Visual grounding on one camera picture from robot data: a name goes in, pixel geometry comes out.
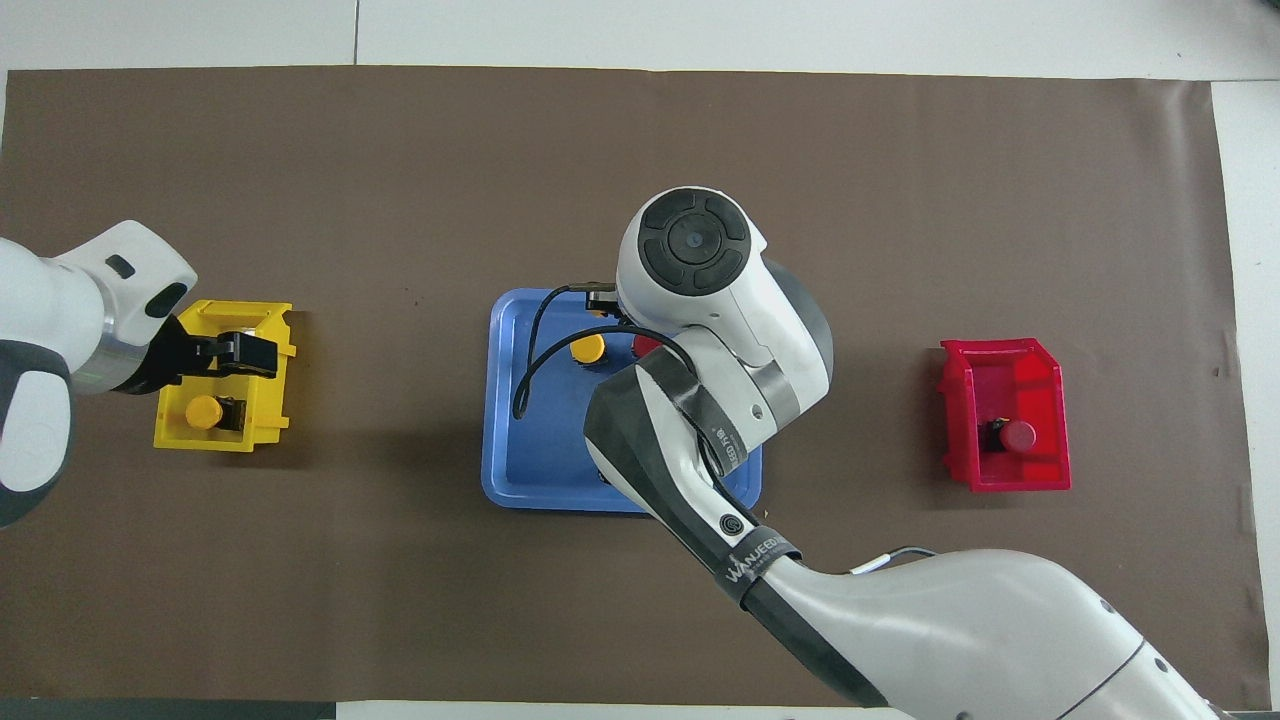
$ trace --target blue tray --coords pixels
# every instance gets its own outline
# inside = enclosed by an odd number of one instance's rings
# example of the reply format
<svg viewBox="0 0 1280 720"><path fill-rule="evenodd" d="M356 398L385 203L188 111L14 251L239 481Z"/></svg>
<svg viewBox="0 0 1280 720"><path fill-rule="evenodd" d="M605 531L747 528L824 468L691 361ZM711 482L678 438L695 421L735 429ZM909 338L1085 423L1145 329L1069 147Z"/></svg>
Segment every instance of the blue tray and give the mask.
<svg viewBox="0 0 1280 720"><path fill-rule="evenodd" d="M480 484L489 500L503 507L643 512L600 480L582 438L586 405L595 386L635 361L631 336L604 336L608 363L600 366L579 365L568 348L558 352L534 377L525 418L511 416L511 395L525 372L530 325L548 292L512 290L498 299L489 315ZM581 293L563 293L543 314L535 352L572 332L607 322L584 309ZM763 465L756 448L724 478L724 486L748 507L760 498Z"/></svg>

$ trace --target logo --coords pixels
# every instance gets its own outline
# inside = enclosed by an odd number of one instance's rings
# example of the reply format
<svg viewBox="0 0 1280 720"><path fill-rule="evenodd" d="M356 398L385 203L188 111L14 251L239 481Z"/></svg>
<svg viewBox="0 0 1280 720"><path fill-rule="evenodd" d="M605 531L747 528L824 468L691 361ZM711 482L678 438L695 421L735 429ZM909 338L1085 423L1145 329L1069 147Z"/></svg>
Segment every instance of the logo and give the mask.
<svg viewBox="0 0 1280 720"><path fill-rule="evenodd" d="M724 432L724 428L719 428L716 430L716 439L721 441L721 446L724 448L724 455L728 456L730 464L732 464L736 468L739 465L739 461L737 461L737 447L733 443L733 438L731 438L730 434Z"/></svg>
<svg viewBox="0 0 1280 720"><path fill-rule="evenodd" d="M768 538L760 544L755 546L751 552L742 556L741 560L730 556L728 571L724 573L724 579L736 583L742 578L749 580L755 579L755 569L760 566L760 561L768 555L771 550L778 547L780 538Z"/></svg>
<svg viewBox="0 0 1280 720"><path fill-rule="evenodd" d="M726 536L736 536L742 532L742 520L737 515L721 515L721 530Z"/></svg>

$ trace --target cable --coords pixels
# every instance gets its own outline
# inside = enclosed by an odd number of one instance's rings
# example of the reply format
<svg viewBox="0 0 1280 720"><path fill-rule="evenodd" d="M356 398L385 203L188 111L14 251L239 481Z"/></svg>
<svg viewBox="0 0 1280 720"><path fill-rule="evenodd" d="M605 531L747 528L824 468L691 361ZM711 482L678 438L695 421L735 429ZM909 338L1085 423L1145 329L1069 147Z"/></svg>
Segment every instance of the cable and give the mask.
<svg viewBox="0 0 1280 720"><path fill-rule="evenodd" d="M552 355L556 355L561 350L564 350L566 347L570 346L570 343L572 343L576 340L582 340L584 337L591 337L593 334L614 334L614 333L639 334L660 342L664 347L667 347L668 350L675 352L677 357L680 357L680 360L685 364L686 368L689 368L689 372L692 373L695 378L698 377L698 369L694 366L694 359L689 356L689 352L686 352L684 347L680 347L680 345L677 345L676 341L671 340L669 337L659 332L654 332L650 331L649 328L641 328L636 325L600 325L596 328L586 328L585 331L579 331L573 334L561 338L558 342L556 342L556 345L552 345L550 347L544 350L543 354L538 356L538 360L534 360L529 365L529 368L525 369L525 374L524 377L520 378L520 383L516 386L516 392L512 395L511 398L511 415L517 420L525 416L525 411L529 409L529 395L531 392L530 388L532 386L534 373L536 373L539 368L541 368L548 360L550 360Z"/></svg>
<svg viewBox="0 0 1280 720"><path fill-rule="evenodd" d="M918 547L918 546L914 546L914 544L908 544L908 546L900 547L897 550L891 550L888 552L883 552L881 555L877 555L876 557L872 557L867 562L863 562L858 568L854 568L852 570L850 570L849 574L850 575L861 575L864 573L870 573L870 571L874 571L874 570L879 570L881 568L883 568L883 566L888 565L890 562L892 562L895 559L901 557L904 555L923 555L925 557L933 557L933 556L937 555L937 552L933 552L932 550L929 550L927 547Z"/></svg>
<svg viewBox="0 0 1280 720"><path fill-rule="evenodd" d="M897 559L897 557L900 557L902 555L923 555L925 557L933 557L933 556L937 555L937 552L933 552L932 550L929 550L927 547L919 547L919 546L914 546L914 544L908 544L908 546L902 546L902 547L900 547L897 550L888 551L890 560Z"/></svg>
<svg viewBox="0 0 1280 720"><path fill-rule="evenodd" d="M703 466L707 468L707 474L712 479L712 487L733 507L733 510L737 510L742 518L746 518L751 525L759 525L760 521L755 518L751 510L742 505L742 501L730 492L722 482L726 473L724 469L721 468L719 460L716 459L716 454L710 450L710 438L707 437L707 433L703 432L703 428L695 423L692 418L685 415L685 421L689 423L689 427L694 429L694 434L698 436L698 455L701 457Z"/></svg>
<svg viewBox="0 0 1280 720"><path fill-rule="evenodd" d="M562 286L557 287L556 290L548 292L547 297L543 299L541 305L538 306L538 311L534 313L534 324L529 329L529 355L525 356L525 372L526 373L529 372L529 366L534 364L534 347L538 343L538 325L540 325L541 322L543 322L543 313L547 313L547 307L550 306L552 300L556 300L556 296L563 295L563 293L568 292L572 288L573 288L573 286L562 284Z"/></svg>

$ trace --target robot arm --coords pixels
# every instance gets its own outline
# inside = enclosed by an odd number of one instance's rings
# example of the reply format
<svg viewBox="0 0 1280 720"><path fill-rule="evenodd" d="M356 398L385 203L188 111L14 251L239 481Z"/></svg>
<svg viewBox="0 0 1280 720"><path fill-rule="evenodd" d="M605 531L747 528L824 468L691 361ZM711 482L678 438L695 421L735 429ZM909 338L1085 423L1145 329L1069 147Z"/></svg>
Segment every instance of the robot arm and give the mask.
<svg viewBox="0 0 1280 720"><path fill-rule="evenodd" d="M182 329L170 311L195 284L191 265L133 220L58 258L0 238L0 528L61 473L73 392L141 395L184 374L274 375L274 343Z"/></svg>
<svg viewBox="0 0 1280 720"><path fill-rule="evenodd" d="M829 328L760 256L731 199L662 193L622 241L617 293L694 361L646 355L602 383L584 434L602 475L660 520L809 670L920 720L1212 719L1115 610L1061 566L951 552L863 574L806 568L719 477L826 395Z"/></svg>

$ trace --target brown mat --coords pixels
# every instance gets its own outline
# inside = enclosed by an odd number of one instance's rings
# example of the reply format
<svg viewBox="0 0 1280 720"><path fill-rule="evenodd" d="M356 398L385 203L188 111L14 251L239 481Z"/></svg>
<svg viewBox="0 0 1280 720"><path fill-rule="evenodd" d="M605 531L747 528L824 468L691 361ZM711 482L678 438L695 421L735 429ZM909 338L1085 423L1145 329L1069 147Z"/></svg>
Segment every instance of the brown mat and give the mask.
<svg viewBox="0 0 1280 720"><path fill-rule="evenodd" d="M136 218L196 297L301 313L278 447L152 450L154 398L81 402L61 486L0 533L3 694L840 703L657 523L480 491L494 299L611 277L636 208L704 183L836 333L758 506L812 565L1041 553L1207 697L1267 705L1207 85L276 68L8 92L6 237L56 254ZM973 496L940 462L934 348L1021 336L1062 363L1075 488Z"/></svg>

